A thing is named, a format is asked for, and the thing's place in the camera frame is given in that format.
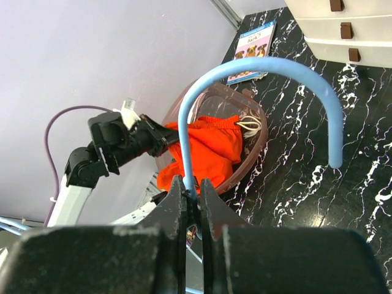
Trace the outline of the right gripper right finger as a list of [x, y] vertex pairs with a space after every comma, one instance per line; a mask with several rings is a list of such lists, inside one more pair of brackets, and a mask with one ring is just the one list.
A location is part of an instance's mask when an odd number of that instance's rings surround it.
[[205, 293], [388, 293], [365, 240], [338, 228], [256, 227], [200, 184]]

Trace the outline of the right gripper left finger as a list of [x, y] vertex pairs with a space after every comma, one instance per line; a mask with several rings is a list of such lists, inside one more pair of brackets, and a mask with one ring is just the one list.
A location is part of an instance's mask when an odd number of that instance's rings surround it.
[[184, 293], [187, 200], [171, 191], [137, 225], [33, 229], [1, 268], [2, 293]]

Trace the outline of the light blue wire hanger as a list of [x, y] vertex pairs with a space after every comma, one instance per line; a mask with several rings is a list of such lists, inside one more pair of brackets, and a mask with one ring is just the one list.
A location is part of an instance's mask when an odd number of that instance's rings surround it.
[[339, 168], [343, 160], [344, 119], [341, 103], [331, 85], [317, 72], [284, 58], [244, 58], [221, 64], [195, 81], [183, 95], [178, 111], [178, 135], [183, 159], [185, 189], [190, 198], [197, 199], [192, 171], [188, 117], [194, 105], [204, 102], [208, 96], [223, 95], [223, 99], [235, 99], [231, 89], [219, 83], [231, 75], [241, 72], [267, 72], [278, 74], [304, 85], [322, 103], [328, 120], [328, 163], [331, 168]]

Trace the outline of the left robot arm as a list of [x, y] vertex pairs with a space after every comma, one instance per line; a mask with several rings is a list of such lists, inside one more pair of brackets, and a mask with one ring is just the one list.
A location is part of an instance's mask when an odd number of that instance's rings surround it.
[[64, 175], [55, 178], [47, 227], [75, 225], [101, 177], [119, 174], [120, 167], [144, 153], [159, 157], [179, 140], [177, 131], [133, 110], [99, 114], [89, 119], [88, 127], [91, 142], [73, 150]]

